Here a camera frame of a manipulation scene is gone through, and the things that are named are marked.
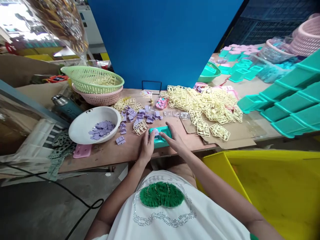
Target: white shirt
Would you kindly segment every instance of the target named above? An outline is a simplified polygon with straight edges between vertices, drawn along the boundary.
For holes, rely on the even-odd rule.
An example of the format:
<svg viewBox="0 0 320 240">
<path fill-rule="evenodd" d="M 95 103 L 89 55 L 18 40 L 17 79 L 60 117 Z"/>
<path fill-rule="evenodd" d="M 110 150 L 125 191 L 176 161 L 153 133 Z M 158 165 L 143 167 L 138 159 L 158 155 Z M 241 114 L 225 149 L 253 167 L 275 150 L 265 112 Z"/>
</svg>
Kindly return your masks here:
<svg viewBox="0 0 320 240">
<path fill-rule="evenodd" d="M 142 188 L 156 182 L 175 185 L 185 199 L 175 208 L 150 208 L 140 201 Z M 214 239 L 250 240 L 245 226 L 178 175 L 153 171 L 120 209 L 109 234 L 94 240 Z"/>
</svg>

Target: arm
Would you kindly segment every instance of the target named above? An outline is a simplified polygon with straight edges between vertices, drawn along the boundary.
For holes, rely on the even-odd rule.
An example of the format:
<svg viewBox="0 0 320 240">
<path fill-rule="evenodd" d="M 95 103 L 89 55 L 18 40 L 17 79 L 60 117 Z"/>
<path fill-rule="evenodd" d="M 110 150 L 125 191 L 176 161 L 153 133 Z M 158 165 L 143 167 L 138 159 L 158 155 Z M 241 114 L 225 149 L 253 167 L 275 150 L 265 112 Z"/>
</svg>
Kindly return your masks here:
<svg viewBox="0 0 320 240">
<path fill-rule="evenodd" d="M 170 123 L 166 124 L 171 130 L 172 139 L 165 133 L 160 133 L 160 135 L 186 161 L 208 196 L 216 204 L 239 220 L 259 240 L 283 240 L 250 202 L 212 172 L 187 148 L 173 126 Z"/>
<path fill-rule="evenodd" d="M 151 133 L 150 138 L 148 131 L 144 134 L 142 151 L 139 159 L 133 165 L 123 181 L 102 204 L 88 230 L 85 240 L 92 240 L 110 232 L 113 221 L 115 220 L 118 212 L 124 202 L 134 193 L 139 184 L 143 170 L 151 159 L 154 149 L 154 136 L 154 132 Z"/>
</svg>

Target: hand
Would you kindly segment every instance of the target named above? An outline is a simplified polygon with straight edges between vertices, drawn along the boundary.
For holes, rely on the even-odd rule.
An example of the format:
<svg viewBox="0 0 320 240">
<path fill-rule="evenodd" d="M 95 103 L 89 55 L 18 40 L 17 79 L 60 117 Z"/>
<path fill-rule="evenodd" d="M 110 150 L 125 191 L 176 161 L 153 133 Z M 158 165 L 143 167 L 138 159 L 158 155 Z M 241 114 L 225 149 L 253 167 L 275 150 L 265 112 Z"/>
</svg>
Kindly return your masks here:
<svg viewBox="0 0 320 240">
<path fill-rule="evenodd" d="M 181 137 L 174 129 L 171 123 L 166 122 L 168 127 L 170 128 L 172 138 L 168 137 L 164 132 L 160 132 L 160 136 L 163 137 L 170 145 L 170 147 L 175 150 L 178 154 L 181 154 L 185 151 L 189 151 L 187 146 L 182 141 Z"/>
<path fill-rule="evenodd" d="M 154 136 L 155 132 L 152 131 L 149 137 L 149 131 L 147 130 L 143 135 L 142 140 L 142 149 L 140 153 L 139 159 L 143 159 L 146 162 L 149 162 L 151 159 L 151 155 L 154 150 Z"/>
</svg>

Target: thermos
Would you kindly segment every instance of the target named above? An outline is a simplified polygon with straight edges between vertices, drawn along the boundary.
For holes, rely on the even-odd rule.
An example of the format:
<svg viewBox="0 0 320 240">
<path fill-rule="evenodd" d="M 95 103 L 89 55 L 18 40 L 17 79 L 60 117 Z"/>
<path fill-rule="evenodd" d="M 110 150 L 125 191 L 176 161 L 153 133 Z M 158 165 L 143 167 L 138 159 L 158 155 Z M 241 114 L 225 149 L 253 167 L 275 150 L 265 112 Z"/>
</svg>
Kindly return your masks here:
<svg viewBox="0 0 320 240">
<path fill-rule="evenodd" d="M 69 98 L 58 94 L 51 98 L 58 110 L 66 114 L 69 118 L 75 119 L 82 113 L 82 110 Z"/>
</svg>

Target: wooden workbench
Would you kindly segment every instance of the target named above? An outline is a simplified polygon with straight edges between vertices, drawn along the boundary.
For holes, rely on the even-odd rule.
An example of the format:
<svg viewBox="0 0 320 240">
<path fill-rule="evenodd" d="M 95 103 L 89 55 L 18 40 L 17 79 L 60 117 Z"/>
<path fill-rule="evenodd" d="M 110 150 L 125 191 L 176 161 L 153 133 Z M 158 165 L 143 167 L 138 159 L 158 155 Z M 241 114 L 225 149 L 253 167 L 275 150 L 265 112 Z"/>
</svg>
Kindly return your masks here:
<svg viewBox="0 0 320 240">
<path fill-rule="evenodd" d="M 220 75 L 216 77 L 211 83 L 211 86 L 217 86 L 224 82 L 224 80 L 229 75 Z M 226 84 L 231 85 L 238 92 L 239 97 L 244 97 L 245 95 L 258 94 L 259 92 L 266 89 L 269 84 L 262 82 L 260 79 L 253 79 L 252 81 L 244 80 L 239 83 L 233 83 L 228 81 Z M 149 105 L 148 98 L 142 98 L 139 94 L 141 89 L 123 89 L 120 93 L 120 97 L 131 97 L 135 98 L 137 103 L 141 103 L 144 107 Z M 158 95 L 153 95 L 153 100 L 156 101 Z M 182 140 L 187 145 L 187 147 L 193 151 L 204 151 L 209 149 L 214 149 L 217 147 L 216 144 L 205 145 L 200 136 L 197 134 L 187 134 L 181 120 L 175 117 L 164 117 L 163 120 L 156 120 L 153 124 L 150 124 L 150 128 L 165 126 L 165 122 L 170 122 L 180 134 Z M 281 135 L 269 124 L 267 120 L 260 116 L 258 112 L 252 112 L 244 116 L 244 122 L 247 128 L 253 135 L 253 139 L 265 140 L 275 137 L 280 137 Z M 112 140 L 109 140 L 105 143 L 96 144 L 93 146 L 91 155 L 87 158 L 73 159 L 72 156 L 68 156 L 63 165 L 60 168 L 60 173 L 79 171 L 84 169 L 91 169 L 102 167 L 111 164 L 118 164 L 122 162 L 129 162 L 137 160 L 138 154 L 140 152 L 139 146 L 142 139 L 142 136 L 137 136 L 133 132 L 130 132 L 130 129 L 133 126 L 132 123 L 127 123 L 127 134 L 124 135 L 126 143 L 123 145 L 116 145 L 115 139 L 120 136 L 120 133 L 117 132 Z M 155 149 L 152 155 L 152 158 L 157 158 L 161 156 L 170 156 L 177 154 L 172 148 L 164 147 Z"/>
</svg>

